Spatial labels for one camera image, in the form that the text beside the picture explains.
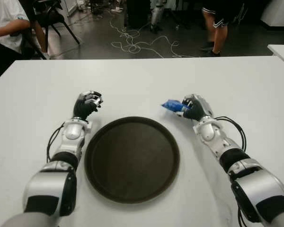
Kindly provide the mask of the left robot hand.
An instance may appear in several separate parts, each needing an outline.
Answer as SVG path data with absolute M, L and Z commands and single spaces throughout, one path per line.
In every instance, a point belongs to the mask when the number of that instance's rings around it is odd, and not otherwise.
M 73 117 L 86 120 L 93 112 L 97 112 L 103 102 L 102 95 L 96 91 L 86 91 L 81 93 L 74 105 Z

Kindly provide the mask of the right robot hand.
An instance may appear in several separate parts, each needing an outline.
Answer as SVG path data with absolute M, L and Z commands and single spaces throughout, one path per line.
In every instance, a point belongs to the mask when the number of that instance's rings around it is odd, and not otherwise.
M 187 106 L 183 116 L 188 119 L 200 121 L 205 116 L 213 118 L 213 111 L 207 101 L 200 95 L 191 94 L 184 97 L 182 104 Z

